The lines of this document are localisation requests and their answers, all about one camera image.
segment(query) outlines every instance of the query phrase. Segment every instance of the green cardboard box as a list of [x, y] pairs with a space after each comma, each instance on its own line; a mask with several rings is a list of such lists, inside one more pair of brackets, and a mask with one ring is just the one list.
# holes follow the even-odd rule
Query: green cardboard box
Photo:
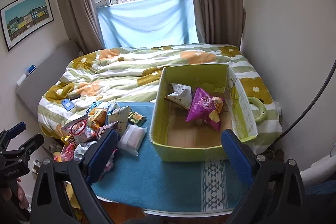
[[[220, 114], [221, 131], [201, 121], [185, 122], [187, 110], [164, 97], [172, 93], [170, 83], [202, 87], [212, 96], [225, 98]], [[223, 160], [221, 132], [231, 128], [242, 142], [258, 135], [246, 93], [228, 65], [200, 64], [166, 67], [156, 97], [151, 142], [163, 161]]]

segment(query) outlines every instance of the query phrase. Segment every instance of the person's hand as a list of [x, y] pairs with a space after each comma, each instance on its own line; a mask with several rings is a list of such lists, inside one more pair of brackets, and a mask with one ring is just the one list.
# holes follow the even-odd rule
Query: person's hand
[[[12, 198], [12, 190], [8, 188], [0, 189], [1, 194], [5, 200], [10, 200]], [[17, 197], [19, 199], [19, 206], [21, 209], [27, 209], [29, 206], [28, 199], [26, 198], [25, 191], [21, 187], [21, 185], [17, 184]]]

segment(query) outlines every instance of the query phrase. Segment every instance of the blue card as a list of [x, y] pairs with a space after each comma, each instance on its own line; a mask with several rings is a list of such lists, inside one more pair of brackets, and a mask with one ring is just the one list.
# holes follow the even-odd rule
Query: blue card
[[69, 99], [65, 99], [62, 101], [62, 105], [64, 106], [64, 108], [69, 111], [71, 109], [73, 109], [75, 106], [74, 104], [69, 100]]

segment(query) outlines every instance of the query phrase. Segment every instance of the wooden floor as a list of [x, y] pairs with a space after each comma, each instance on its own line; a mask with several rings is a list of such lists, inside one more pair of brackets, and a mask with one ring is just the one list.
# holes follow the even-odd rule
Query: wooden floor
[[[101, 201], [101, 204], [115, 224], [121, 224], [131, 218], [145, 217], [141, 211], [141, 208], [124, 205], [121, 203], [111, 203], [104, 201]], [[88, 223], [85, 219], [85, 216], [83, 216], [82, 223]]]

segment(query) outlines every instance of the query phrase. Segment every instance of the bed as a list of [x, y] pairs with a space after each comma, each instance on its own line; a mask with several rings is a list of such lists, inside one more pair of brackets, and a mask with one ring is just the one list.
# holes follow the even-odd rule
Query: bed
[[[277, 105], [260, 75], [237, 47], [231, 45], [188, 44], [154, 48], [117, 47], [81, 56], [71, 61], [60, 80], [43, 95], [38, 106], [38, 122], [47, 136], [67, 122], [84, 115], [95, 101], [120, 102], [155, 100], [161, 73], [166, 66], [188, 64], [227, 64], [240, 79], [247, 96], [261, 100], [267, 120], [257, 126], [258, 137], [250, 146], [263, 152], [280, 135]], [[66, 111], [61, 101], [80, 94], [75, 107]], [[255, 117], [259, 110], [251, 104]]]

